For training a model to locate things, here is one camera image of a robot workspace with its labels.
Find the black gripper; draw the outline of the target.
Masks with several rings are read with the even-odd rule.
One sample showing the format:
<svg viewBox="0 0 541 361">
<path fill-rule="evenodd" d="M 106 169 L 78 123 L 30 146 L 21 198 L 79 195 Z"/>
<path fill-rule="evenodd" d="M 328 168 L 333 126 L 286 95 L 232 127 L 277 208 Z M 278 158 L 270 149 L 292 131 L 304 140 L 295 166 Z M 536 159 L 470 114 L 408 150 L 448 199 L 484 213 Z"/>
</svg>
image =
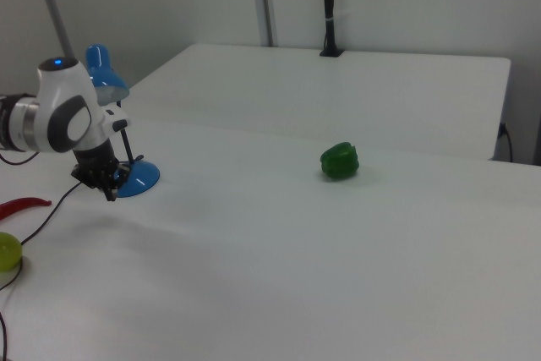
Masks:
<svg viewBox="0 0 541 361">
<path fill-rule="evenodd" d="M 91 189 L 99 189 L 107 201 L 117 199 L 118 186 L 128 179 L 128 167 L 118 164 L 110 140 L 89 150 L 74 150 L 76 165 L 71 175 Z"/>
</svg>

